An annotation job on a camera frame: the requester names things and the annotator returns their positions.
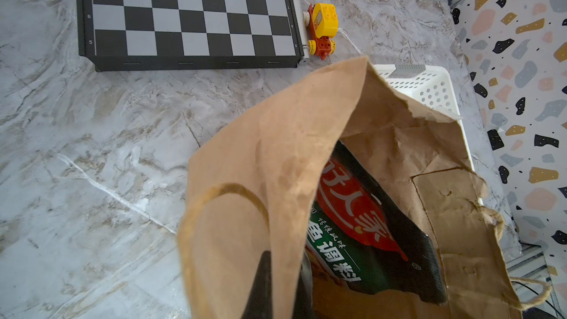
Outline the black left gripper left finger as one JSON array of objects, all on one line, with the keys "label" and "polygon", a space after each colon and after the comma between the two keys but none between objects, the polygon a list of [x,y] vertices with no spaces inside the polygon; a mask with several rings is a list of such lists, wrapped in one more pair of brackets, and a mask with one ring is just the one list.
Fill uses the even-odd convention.
[{"label": "black left gripper left finger", "polygon": [[271,252],[262,253],[242,319],[272,319]]}]

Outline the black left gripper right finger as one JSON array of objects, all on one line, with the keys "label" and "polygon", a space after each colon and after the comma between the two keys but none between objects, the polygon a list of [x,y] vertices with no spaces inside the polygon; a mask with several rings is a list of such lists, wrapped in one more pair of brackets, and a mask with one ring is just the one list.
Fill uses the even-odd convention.
[{"label": "black left gripper right finger", "polygon": [[316,319],[313,310],[313,276],[308,252],[304,252],[295,295],[293,319]]}]

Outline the green black seasoning packet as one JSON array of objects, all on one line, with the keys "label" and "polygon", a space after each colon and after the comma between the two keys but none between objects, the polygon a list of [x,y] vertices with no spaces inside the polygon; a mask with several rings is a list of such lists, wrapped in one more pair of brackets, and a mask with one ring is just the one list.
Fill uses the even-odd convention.
[{"label": "green black seasoning packet", "polygon": [[397,290],[447,301],[431,239],[341,142],[320,176],[306,249],[319,279],[366,295]]}]

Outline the brown paper bag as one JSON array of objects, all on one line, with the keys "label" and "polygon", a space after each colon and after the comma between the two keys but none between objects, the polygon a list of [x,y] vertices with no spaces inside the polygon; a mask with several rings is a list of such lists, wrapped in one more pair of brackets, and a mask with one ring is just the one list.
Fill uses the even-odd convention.
[{"label": "brown paper bag", "polygon": [[343,143],[433,243],[444,304],[410,292],[366,295],[313,276],[316,318],[521,318],[552,291],[521,300],[499,247],[505,223],[485,207],[458,121],[393,89],[365,57],[319,69],[221,129],[189,160],[178,230],[194,318],[242,318],[271,252],[273,318],[292,318],[311,207]]}]

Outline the white perforated plastic basket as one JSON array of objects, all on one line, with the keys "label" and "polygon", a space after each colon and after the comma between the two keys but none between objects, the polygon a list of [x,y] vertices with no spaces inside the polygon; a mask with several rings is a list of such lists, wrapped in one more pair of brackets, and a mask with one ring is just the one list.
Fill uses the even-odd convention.
[{"label": "white perforated plastic basket", "polygon": [[475,171],[449,72],[441,66],[424,64],[375,64],[374,69],[393,89],[458,121],[469,164]]}]

